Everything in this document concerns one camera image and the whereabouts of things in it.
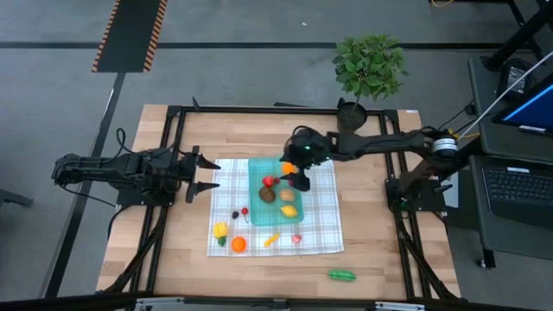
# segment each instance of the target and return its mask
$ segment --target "orange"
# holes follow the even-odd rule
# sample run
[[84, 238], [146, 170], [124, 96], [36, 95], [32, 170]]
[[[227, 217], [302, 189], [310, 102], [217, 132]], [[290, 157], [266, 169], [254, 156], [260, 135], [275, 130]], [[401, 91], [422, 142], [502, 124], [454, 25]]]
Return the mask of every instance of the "orange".
[[283, 174], [288, 175], [290, 173], [297, 173], [297, 168], [290, 162], [283, 163]]
[[242, 237], [236, 237], [232, 239], [232, 249], [236, 252], [245, 251], [245, 239]]

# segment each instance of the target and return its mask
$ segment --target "checkered cloth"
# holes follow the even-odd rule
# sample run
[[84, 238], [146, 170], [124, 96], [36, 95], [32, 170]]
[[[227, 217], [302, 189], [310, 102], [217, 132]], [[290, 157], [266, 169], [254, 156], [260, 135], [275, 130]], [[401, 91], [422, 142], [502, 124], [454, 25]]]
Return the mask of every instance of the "checkered cloth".
[[[248, 160], [218, 159], [216, 163], [221, 169], [214, 171], [213, 182], [219, 183], [220, 187], [212, 190], [211, 195], [208, 256], [294, 256], [336, 253], [344, 250], [332, 162], [324, 162], [306, 171], [311, 180], [311, 190], [302, 193], [305, 214], [303, 221], [297, 224], [268, 226], [252, 225], [249, 215], [246, 215], [247, 223], [242, 214], [237, 219], [232, 219], [232, 212], [240, 213], [245, 206], [249, 208]], [[228, 224], [224, 247], [218, 245], [213, 235], [213, 226], [219, 222]], [[264, 247], [264, 242], [277, 233], [280, 233], [280, 238], [269, 247]], [[296, 234], [302, 236], [299, 244], [292, 243], [292, 237]], [[244, 252], [236, 253], [232, 250], [231, 242], [234, 237], [243, 237], [246, 240]]]

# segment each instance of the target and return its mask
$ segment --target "white cable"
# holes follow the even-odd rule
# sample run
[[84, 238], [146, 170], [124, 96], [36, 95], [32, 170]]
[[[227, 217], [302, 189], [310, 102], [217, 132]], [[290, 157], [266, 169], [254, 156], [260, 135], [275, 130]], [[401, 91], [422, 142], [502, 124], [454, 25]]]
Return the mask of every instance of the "white cable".
[[515, 87], [515, 85], [518, 84], [518, 82], [520, 82], [522, 79], [526, 78], [526, 76], [528, 74], [530, 74], [531, 72], [534, 71], [534, 69], [536, 69], [538, 66], [540, 66], [545, 60], [547, 60], [551, 55], [553, 55], [553, 52], [547, 54], [547, 56], [545, 56], [542, 60], [540, 60], [536, 65], [534, 65], [534, 67], [530, 68], [529, 71], [527, 71], [525, 74], [522, 75], [522, 77], [518, 78], [518, 80], [515, 81], [515, 83], [513, 83], [511, 86], [509, 86], [509, 88], [507, 88], [503, 94], [501, 94], [501, 96], [499, 96], [497, 99], [495, 99], [495, 101], [493, 102], [493, 104], [491, 104], [489, 107], [487, 107], [486, 111], [482, 112], [482, 114], [476, 119], [476, 121], [474, 121], [472, 124], [470, 124], [470, 126], [468, 127], [468, 129], [466, 129], [462, 134], [461, 136], [459, 137], [458, 140], [461, 140], [476, 124], [478, 124], [478, 122], [480, 122], [480, 120], [513, 88]]

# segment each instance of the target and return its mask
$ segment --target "transparent tray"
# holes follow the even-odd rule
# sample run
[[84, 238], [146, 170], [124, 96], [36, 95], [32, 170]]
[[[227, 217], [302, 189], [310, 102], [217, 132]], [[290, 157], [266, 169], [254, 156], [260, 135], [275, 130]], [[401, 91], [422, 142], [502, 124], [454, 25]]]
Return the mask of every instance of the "transparent tray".
[[[248, 175], [250, 179], [250, 217], [253, 225], [286, 225], [296, 224], [303, 220], [302, 195], [296, 189], [288, 185], [288, 181], [281, 181], [272, 187], [276, 194], [276, 200], [272, 203], [265, 203], [259, 198], [259, 189], [264, 184], [261, 180], [265, 176], [280, 177], [283, 175], [282, 162], [278, 158], [255, 158], [248, 161]], [[280, 199], [280, 191], [290, 189], [294, 192], [293, 202]], [[293, 218], [284, 217], [280, 208], [285, 205], [292, 205], [297, 210], [297, 216]]]

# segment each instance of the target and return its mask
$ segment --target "blue screen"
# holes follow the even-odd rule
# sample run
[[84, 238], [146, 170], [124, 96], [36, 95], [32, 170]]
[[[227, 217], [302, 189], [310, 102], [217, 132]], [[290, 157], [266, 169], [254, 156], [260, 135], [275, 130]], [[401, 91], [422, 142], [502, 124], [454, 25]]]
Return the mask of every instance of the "blue screen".
[[553, 86], [541, 91], [503, 120], [542, 129], [553, 129]]

